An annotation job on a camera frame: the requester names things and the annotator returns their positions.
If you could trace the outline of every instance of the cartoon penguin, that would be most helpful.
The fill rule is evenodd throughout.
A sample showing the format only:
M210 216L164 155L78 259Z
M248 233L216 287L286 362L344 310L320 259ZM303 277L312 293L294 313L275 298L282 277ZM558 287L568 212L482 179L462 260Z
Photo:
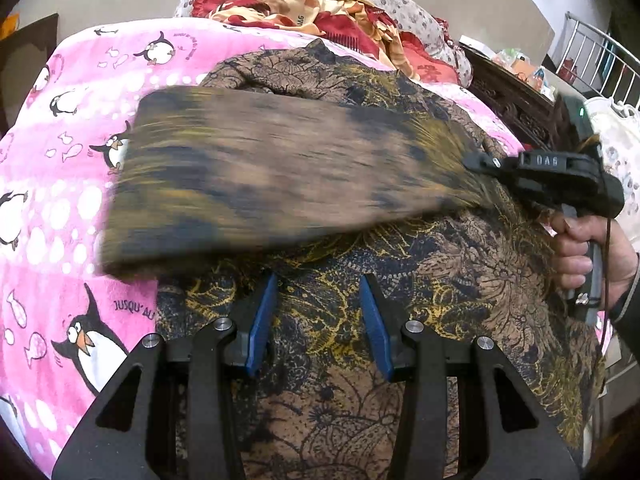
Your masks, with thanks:
M27 441L24 439L26 432L24 431L22 414L18 411L14 400L9 395L0 396L0 418L4 420L7 428L11 431L11 434L22 450L31 458L29 446L27 446Z
M160 32L160 37L157 40L149 43L142 52L134 54L134 56L144 57L149 65L164 65L175 56L175 47L164 38L164 32Z
M54 117L58 114L72 114L75 115L78 111L78 96L75 90L68 90L62 92L60 95L56 95L49 103L49 109L53 113Z
M127 154L127 146L129 145L128 136L131 131L131 125L129 121L124 122L126 127L121 134L111 136L107 139L107 142L101 146L89 146L94 152L102 153L104 161L109 168L109 174L117 173L121 170L124 164L124 156Z
M0 196L0 244L11 245L14 251L22 229L22 206L28 196L27 191L16 194L9 191Z
M33 92L39 92L47 85L50 78L51 78L51 74L50 74L49 65L45 65L44 68L40 70L40 74L38 74L38 78L36 79L36 82L33 84L33 89L31 90Z
M86 283L84 289L89 297L86 314L71 320L65 341L52 341L51 345L62 357L73 361L84 384L96 396L127 358L128 352L113 330L100 319L94 294Z

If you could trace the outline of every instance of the metal railing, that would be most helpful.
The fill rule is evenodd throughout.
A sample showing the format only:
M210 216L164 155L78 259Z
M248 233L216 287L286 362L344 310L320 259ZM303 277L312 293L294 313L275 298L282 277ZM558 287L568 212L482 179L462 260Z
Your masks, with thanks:
M624 104L631 104L638 108L640 105L640 76L638 75L640 59L608 34L581 21L574 14L568 12L566 17L568 23L573 20L575 26L556 74L565 81L569 80L567 82L583 94L591 89L602 97L613 97L616 102L622 101ZM584 60L587 53L584 50L585 45L589 52L586 61ZM572 60L570 70L564 66L567 59ZM612 82L616 77L618 80L614 86ZM581 88L577 82L581 82L586 88Z

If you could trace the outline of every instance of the person's hand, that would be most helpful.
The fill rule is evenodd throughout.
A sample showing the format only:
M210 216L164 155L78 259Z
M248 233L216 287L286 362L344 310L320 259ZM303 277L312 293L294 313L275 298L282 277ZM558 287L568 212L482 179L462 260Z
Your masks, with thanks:
M556 284L572 290L584 283L584 275L591 270L591 260L584 256L587 252L587 241L594 240L599 243L604 258L607 219L601 216L565 218L562 213L556 213L551 219L551 227L558 233L552 243L555 251L553 268ZM638 256L631 242L618 222L612 220L609 239L609 308L629 290L637 269Z

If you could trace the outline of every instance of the bolt head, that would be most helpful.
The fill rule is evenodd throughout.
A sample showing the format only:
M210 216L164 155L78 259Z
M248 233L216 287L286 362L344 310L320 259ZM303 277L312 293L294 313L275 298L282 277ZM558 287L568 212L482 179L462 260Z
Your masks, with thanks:
M417 319L410 319L404 324L408 332L417 334L424 330L424 325Z
M494 345L495 345L494 340L491 339L490 337L482 335L478 338L478 346L482 350L491 350L494 347Z
M155 332L147 334L142 338L142 346L145 348L153 348L160 342L160 334Z
M219 317L213 322L213 328L216 330L229 330L233 326L234 322L229 317Z

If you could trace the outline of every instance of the pink blanket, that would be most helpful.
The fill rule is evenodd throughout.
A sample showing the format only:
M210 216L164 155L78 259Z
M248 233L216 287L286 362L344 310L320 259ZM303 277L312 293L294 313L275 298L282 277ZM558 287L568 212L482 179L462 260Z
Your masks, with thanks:
M154 330L156 283L127 285L97 268L138 102L197 85L231 56L315 39L198 18L118 23L63 41L42 70L0 142L0 416L46 474L127 352ZM510 154L522 149L471 94L460 104Z

